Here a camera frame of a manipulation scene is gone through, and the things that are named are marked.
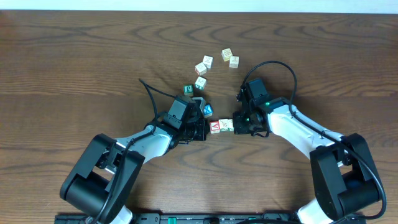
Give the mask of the red A wooden block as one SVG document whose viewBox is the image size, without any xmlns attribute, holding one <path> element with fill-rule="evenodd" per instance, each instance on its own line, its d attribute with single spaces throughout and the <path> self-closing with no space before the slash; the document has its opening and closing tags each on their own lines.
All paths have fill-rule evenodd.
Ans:
<svg viewBox="0 0 398 224">
<path fill-rule="evenodd" d="M 219 121 L 212 121 L 209 123 L 209 125 L 210 125 L 210 133 L 211 134 L 216 134 L 221 131 Z"/>
</svg>

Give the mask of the engraved number wooden block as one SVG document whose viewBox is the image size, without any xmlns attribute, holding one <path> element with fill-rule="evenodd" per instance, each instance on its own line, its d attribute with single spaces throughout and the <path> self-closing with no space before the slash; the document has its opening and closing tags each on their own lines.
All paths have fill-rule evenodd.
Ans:
<svg viewBox="0 0 398 224">
<path fill-rule="evenodd" d="M 229 119 L 219 119 L 220 131 L 229 131 Z"/>
</svg>

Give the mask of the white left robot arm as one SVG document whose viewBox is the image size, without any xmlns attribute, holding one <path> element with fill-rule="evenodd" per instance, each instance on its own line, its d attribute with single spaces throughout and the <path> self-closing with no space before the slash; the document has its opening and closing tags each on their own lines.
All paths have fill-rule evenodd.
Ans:
<svg viewBox="0 0 398 224">
<path fill-rule="evenodd" d="M 186 123 L 180 130 L 152 121 L 132 136 L 96 135 L 60 188 L 60 198 L 93 218 L 112 223 L 122 210 L 142 165 L 179 144 L 205 141 L 208 121 Z"/>
</svg>

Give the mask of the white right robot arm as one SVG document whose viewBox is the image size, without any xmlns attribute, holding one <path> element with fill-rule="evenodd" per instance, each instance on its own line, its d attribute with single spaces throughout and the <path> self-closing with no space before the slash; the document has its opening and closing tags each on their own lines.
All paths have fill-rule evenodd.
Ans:
<svg viewBox="0 0 398 224">
<path fill-rule="evenodd" d="M 330 131 L 302 114 L 291 101 L 239 94 L 233 115 L 236 134 L 280 136 L 310 160 L 315 198 L 297 210 L 300 223 L 375 220 L 386 212 L 386 193 L 366 140 Z"/>
</svg>

